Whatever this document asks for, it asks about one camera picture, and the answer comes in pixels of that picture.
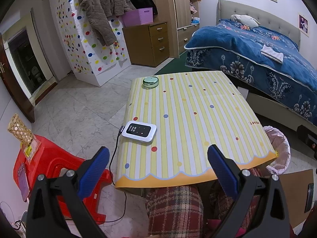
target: upholstered headboard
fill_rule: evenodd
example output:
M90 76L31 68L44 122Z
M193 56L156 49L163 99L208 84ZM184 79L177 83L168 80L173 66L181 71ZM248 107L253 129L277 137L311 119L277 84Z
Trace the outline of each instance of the upholstered headboard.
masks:
M300 30L281 18L270 14L266 11L242 4L226 0L218 1L217 23L219 19L230 19L232 14L249 15L257 19L262 27L275 30L293 40L298 47L301 43Z

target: wardrobe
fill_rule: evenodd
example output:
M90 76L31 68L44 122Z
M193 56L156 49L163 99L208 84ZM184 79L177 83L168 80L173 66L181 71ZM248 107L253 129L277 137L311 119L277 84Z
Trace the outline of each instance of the wardrobe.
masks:
M185 52L184 45L192 34L199 29L199 24L192 24L191 18L199 17L199 0L153 0L158 9L154 22L166 21L170 42L170 57L178 58ZM191 14L190 2L197 12Z

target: trash can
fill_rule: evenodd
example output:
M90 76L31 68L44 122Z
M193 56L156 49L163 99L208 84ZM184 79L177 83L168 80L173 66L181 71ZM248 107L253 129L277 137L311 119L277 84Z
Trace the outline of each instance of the trash can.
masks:
M266 132L275 152L277 152L277 159L266 167L266 170L271 174L281 175L287 169L291 160L291 149L285 135L272 126L264 126Z

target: marble floor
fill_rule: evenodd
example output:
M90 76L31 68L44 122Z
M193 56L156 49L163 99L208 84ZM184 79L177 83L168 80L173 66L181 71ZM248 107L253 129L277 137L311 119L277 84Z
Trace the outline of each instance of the marble floor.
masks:
M70 74L36 105L36 122L32 124L32 131L78 157L90 159L100 146L108 147L112 156L132 80L154 75L171 60L169 58L156 68L131 65L102 87L79 81ZM114 173L116 162L115 157L111 167ZM310 168L315 171L317 161L311 155L292 149L287 172ZM123 214L124 200L124 193L113 185L104 187L98 213L106 214L107 221L116 220ZM146 237L147 226L145 199L130 194L127 194L125 216L117 222L100 225L105 234L112 238Z

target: table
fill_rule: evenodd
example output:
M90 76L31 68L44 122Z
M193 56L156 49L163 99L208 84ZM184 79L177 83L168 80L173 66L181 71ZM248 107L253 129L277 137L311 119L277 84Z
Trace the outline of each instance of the table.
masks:
M277 156L256 115L222 71L157 75L132 82L124 117L156 124L151 144L120 138L118 188L168 187L216 179L207 149L216 144L240 169Z

